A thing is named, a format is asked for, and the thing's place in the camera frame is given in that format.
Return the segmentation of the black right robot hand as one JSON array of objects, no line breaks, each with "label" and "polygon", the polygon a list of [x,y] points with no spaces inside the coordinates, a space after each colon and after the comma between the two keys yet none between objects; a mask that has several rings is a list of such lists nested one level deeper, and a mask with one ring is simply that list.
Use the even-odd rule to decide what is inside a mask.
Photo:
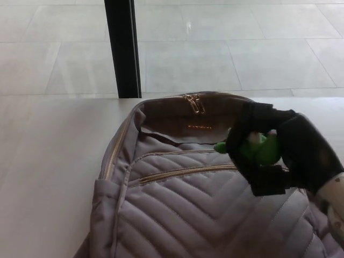
[{"label": "black right robot hand", "polygon": [[[276,130],[281,166],[259,166],[239,148],[250,132]],[[254,196],[281,195],[289,188],[303,188],[316,195],[329,180],[343,172],[333,148],[302,114],[278,110],[271,104],[246,102],[226,139],[226,150]]]}]

